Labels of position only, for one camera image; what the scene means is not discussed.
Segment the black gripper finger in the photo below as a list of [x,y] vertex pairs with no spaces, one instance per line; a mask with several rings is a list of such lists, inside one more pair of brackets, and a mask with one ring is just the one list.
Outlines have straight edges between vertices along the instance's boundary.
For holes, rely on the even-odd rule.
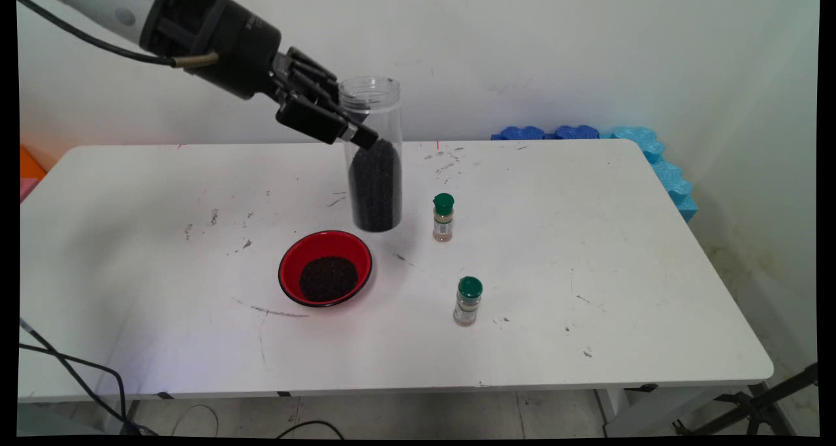
[[338,104],[336,75],[298,48],[274,56],[274,79],[283,91],[295,92],[318,106]]
[[279,89],[275,101],[278,123],[325,144],[343,140],[368,150],[379,140],[379,133],[365,125],[370,104],[358,95],[340,93],[337,101],[317,104],[297,91]]

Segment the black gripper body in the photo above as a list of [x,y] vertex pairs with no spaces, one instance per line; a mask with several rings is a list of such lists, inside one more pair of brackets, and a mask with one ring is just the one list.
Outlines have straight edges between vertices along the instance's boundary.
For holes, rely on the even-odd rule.
[[167,58],[215,53],[217,62],[186,73],[248,100],[275,93],[270,73],[280,41],[280,30],[233,0],[155,0],[138,45]]

